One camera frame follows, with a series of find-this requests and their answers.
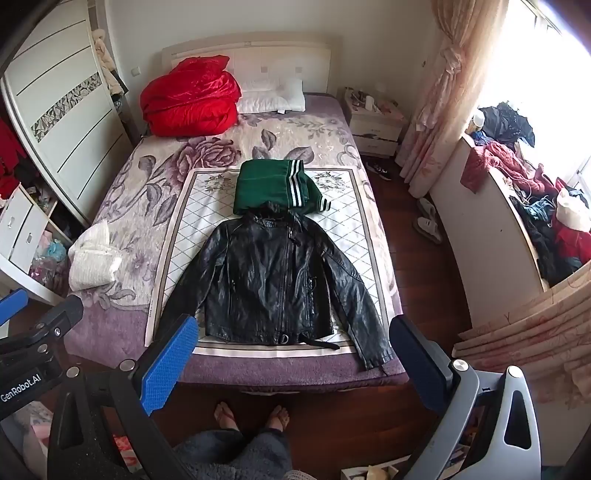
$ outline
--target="black leather jacket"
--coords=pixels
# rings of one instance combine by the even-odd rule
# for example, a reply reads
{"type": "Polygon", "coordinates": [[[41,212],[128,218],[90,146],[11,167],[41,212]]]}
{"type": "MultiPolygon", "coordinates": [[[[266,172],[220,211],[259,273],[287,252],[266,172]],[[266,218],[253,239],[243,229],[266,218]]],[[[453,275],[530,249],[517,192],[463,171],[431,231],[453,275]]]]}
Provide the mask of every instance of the black leather jacket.
{"type": "Polygon", "coordinates": [[[347,257],[313,220],[270,203],[213,231],[180,277],[158,328],[195,314],[204,302],[207,335],[256,345],[314,345],[333,333],[332,304],[366,369],[394,357],[347,257]]]}

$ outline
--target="pink floral curtain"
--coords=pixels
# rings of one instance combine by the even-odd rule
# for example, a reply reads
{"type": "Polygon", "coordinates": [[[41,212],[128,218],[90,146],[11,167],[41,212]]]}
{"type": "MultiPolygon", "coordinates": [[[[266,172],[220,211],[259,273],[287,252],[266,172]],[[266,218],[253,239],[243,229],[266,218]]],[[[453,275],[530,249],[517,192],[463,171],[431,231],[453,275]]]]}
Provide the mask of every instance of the pink floral curtain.
{"type": "Polygon", "coordinates": [[[531,302],[460,338],[455,358],[496,372],[518,365],[538,402],[566,400],[574,407],[591,401],[591,262],[531,302]]]}
{"type": "Polygon", "coordinates": [[[432,0],[445,34],[433,84],[413,116],[396,163],[410,193],[424,196],[446,165],[484,83],[509,0],[432,0]]]}

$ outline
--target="green folded garment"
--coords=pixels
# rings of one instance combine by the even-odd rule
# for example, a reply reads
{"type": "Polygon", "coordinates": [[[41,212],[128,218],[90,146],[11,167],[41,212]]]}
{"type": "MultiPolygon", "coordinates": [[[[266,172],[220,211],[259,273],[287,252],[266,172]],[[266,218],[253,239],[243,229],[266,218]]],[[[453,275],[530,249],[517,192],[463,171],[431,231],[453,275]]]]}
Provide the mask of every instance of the green folded garment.
{"type": "Polygon", "coordinates": [[[241,215],[265,202],[273,202],[305,215],[330,209],[301,160],[248,160],[242,164],[234,213],[241,215]]]}

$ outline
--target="nightstand drawer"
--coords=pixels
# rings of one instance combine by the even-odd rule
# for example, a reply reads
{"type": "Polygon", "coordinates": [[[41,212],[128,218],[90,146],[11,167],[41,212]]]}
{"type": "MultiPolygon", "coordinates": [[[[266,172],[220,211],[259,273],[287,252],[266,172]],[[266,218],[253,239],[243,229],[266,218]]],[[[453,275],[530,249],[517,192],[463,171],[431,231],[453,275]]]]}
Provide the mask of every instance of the nightstand drawer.
{"type": "Polygon", "coordinates": [[[0,255],[3,257],[10,257],[14,242],[31,206],[31,202],[20,188],[12,193],[8,206],[0,216],[0,255]]]}
{"type": "Polygon", "coordinates": [[[25,223],[22,224],[21,232],[18,234],[14,250],[10,255],[10,261],[27,274],[46,226],[45,213],[37,205],[33,205],[25,223]]]}
{"type": "Polygon", "coordinates": [[[353,115],[349,128],[353,135],[374,135],[384,140],[398,141],[402,126],[380,124],[353,115]]]}
{"type": "Polygon", "coordinates": [[[389,142],[387,140],[376,140],[375,138],[365,138],[353,136],[357,150],[361,153],[369,153],[374,155],[381,155],[383,157],[391,157],[396,153],[398,143],[389,142]]]}

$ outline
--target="bed frame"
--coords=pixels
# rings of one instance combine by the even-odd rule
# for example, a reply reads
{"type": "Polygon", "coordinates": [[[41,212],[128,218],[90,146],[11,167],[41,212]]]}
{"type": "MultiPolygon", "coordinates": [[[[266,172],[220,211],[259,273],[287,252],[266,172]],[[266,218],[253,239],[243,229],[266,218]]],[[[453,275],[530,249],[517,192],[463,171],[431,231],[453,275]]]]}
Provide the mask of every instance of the bed frame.
{"type": "Polygon", "coordinates": [[[240,80],[301,78],[305,92],[336,94],[340,38],[313,33],[257,32],[200,38],[162,50],[163,73],[189,57],[226,55],[240,80]]]}

